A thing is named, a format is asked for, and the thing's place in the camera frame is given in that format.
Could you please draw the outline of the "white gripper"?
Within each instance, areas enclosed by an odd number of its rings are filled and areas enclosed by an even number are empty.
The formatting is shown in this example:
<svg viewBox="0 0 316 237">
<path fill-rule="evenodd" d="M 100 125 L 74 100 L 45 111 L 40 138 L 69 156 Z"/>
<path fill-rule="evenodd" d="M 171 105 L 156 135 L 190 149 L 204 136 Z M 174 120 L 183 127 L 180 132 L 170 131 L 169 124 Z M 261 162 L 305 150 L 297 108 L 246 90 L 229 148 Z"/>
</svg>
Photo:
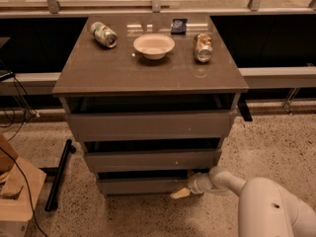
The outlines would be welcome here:
<svg viewBox="0 0 316 237">
<path fill-rule="evenodd" d="M 172 199 L 186 198 L 191 192 L 195 195 L 200 195 L 211 190 L 211 182 L 208 174 L 195 173 L 189 177 L 189 189 L 180 188 L 170 194 Z"/>
</svg>

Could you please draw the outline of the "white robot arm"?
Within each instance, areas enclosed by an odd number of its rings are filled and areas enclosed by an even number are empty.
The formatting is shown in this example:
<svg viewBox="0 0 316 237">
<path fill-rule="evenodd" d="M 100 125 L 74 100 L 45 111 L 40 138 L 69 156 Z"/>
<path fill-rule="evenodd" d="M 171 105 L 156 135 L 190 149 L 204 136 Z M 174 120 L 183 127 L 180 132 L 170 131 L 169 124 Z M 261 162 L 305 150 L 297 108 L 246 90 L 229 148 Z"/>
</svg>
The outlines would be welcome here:
<svg viewBox="0 0 316 237">
<path fill-rule="evenodd" d="M 306 202 L 267 178 L 240 179 L 215 166 L 189 176 L 171 198 L 190 194 L 235 194 L 238 198 L 238 237 L 316 237 L 316 212 Z"/>
</svg>

